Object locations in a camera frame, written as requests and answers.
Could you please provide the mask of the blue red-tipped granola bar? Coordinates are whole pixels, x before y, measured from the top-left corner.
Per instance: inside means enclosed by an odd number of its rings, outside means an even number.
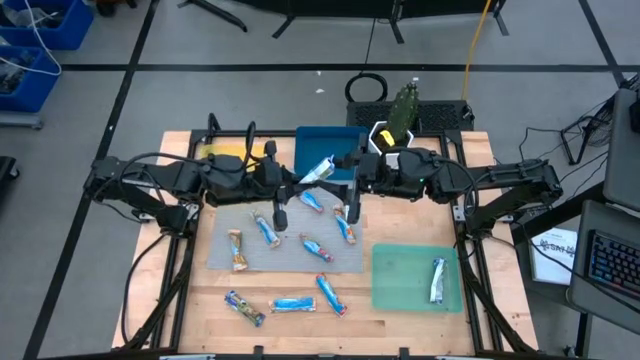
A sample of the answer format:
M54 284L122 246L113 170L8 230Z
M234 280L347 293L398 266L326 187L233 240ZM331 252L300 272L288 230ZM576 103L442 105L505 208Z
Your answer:
M340 302L337 293L328 281L326 275L318 274L315 278L315 281L321 292L325 295L332 310L339 317L343 317L347 312L347 306Z
M304 191L297 198L307 207L313 209L317 213L323 213L324 207L320 201L309 191Z
M326 263L331 263L334 261L334 257L310 236L306 234L300 234L299 239L307 252L322 259Z

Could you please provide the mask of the blue storage crate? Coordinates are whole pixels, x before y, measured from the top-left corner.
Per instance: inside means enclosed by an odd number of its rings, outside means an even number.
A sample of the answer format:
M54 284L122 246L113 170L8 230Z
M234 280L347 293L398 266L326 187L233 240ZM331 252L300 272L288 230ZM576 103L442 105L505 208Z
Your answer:
M0 111L39 112L58 77L41 48L0 46Z
M2 0L0 37L13 46L77 50L93 22L83 0Z

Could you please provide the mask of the white paper sheet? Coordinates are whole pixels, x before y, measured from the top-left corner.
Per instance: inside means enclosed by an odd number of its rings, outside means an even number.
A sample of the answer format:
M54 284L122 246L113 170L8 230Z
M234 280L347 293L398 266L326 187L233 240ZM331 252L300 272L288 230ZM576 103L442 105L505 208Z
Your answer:
M571 281L578 234L552 228L531 239L530 263L532 280L568 286Z

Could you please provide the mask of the grey raised desk top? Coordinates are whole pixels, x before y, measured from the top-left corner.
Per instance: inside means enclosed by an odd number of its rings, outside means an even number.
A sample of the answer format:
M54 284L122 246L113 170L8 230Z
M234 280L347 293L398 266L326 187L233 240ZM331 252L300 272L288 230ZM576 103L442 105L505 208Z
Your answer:
M603 194L640 212L640 133L631 128L629 110L637 100L632 90L619 89L615 94Z

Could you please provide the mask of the grey woven mat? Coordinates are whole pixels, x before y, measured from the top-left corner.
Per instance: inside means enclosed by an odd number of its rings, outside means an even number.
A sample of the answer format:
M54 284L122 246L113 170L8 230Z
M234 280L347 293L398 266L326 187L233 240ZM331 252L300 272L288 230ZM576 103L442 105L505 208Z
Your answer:
M329 192L315 188L310 191L323 205L324 212L317 213L293 198L285 206L288 227L278 234L281 243L270 248L252 218L252 211L259 211L272 224L273 208L270 202L245 203L219 207L215 210L214 227L206 266L209 269L232 268L230 229L242 232L242 254L250 271L269 272L325 272L361 273L363 271L363 227L360 222L351 226L356 236L354 245L342 237L333 207L341 201ZM307 252L299 235L306 234L317 241L334 261L326 263Z

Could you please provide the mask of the oat print granola bar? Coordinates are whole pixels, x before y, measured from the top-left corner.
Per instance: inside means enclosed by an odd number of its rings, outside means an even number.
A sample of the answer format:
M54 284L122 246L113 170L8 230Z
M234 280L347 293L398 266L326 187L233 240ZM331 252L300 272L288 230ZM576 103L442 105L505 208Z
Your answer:
M242 232L239 229L230 229L228 236L231 241L232 270L234 272L244 271L248 268L248 261L241 252Z

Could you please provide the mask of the black partition panel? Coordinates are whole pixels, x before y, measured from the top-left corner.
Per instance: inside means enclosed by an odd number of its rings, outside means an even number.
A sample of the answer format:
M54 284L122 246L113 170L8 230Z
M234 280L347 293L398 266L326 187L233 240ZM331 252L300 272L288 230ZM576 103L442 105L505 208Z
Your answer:
M299 17L386 19L396 42L404 39L398 22L409 18L482 13L486 6L503 36L509 32L501 17L506 0L235 0L259 10L279 13L285 23L273 34L278 38Z

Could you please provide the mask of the blue snack bar packet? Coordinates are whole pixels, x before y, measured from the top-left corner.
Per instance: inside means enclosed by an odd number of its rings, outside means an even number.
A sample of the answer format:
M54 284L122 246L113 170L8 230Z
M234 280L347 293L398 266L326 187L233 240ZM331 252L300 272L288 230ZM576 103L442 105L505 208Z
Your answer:
M335 205L333 207L333 212L342 237L348 244L354 245L356 243L356 236L351 225L346 221L346 215L343 207L341 205Z

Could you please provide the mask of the grey desk with keyboard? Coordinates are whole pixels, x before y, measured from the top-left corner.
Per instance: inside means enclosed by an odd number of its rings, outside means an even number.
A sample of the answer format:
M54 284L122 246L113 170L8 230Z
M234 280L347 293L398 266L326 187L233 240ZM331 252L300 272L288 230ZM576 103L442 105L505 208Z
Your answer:
M614 235L640 245L640 219L614 207L588 201L583 206L569 301L583 312L640 333L640 301L590 279L586 272L590 230Z

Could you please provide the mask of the silver blue granola bar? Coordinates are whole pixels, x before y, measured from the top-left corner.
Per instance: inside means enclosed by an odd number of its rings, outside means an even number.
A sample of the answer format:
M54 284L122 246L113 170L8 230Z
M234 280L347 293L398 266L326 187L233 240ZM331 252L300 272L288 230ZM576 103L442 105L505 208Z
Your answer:
M253 210L252 218L258 226L266 244L270 248L276 248L280 245L281 240L275 230L269 225L264 216L257 210Z

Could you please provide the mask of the yellow translucent plastic bin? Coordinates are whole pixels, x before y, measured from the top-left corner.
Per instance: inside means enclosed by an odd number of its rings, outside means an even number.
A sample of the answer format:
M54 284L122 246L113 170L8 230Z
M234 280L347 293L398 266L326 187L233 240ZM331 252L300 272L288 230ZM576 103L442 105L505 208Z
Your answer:
M258 143L250 146L250 155L248 157L247 164L243 167L247 173L251 173L259 169L269 170L276 173L283 170L282 166L277 162L267 164L266 162L261 161L261 159L265 157L264 146L265 143ZM203 145L200 148L199 155L202 161L210 162L210 165L199 165L198 169L204 172L211 172L215 167L221 168L221 165L218 165L221 156L239 157L240 162L243 162L247 155L247 148L245 145L238 144L218 143Z

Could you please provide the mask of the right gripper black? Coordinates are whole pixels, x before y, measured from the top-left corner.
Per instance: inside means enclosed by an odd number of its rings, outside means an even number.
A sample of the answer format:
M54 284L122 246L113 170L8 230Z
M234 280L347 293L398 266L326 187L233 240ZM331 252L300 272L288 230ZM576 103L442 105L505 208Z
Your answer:
M352 187L346 184L323 182L322 188L334 196L347 196L347 222L355 224L361 212L361 195L398 197L399 188L394 185L394 173L386 165L386 156L368 151L368 136L361 133L356 149L348 157L334 157L336 168L353 168Z

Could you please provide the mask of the backlit black keyboard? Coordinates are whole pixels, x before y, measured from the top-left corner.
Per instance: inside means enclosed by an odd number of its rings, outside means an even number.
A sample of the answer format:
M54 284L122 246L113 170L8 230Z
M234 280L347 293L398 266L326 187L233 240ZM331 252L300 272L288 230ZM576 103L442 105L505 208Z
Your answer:
M640 245L590 230L586 272L601 285L640 301Z

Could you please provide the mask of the light blue granola bar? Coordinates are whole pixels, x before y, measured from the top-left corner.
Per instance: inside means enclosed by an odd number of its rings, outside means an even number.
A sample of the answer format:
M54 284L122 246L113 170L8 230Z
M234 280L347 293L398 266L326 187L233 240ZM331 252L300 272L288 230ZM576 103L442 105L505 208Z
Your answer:
M316 310L316 301L314 297L310 296L276 298L269 302L269 309L272 313L314 312Z

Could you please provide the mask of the dark blue granola bar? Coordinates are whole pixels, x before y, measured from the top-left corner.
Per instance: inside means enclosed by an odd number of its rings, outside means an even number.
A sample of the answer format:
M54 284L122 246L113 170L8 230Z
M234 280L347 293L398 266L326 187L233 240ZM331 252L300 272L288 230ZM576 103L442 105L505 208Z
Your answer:
M254 308L236 291L231 290L225 295L225 303L236 312L243 315L254 327L261 327L266 316Z

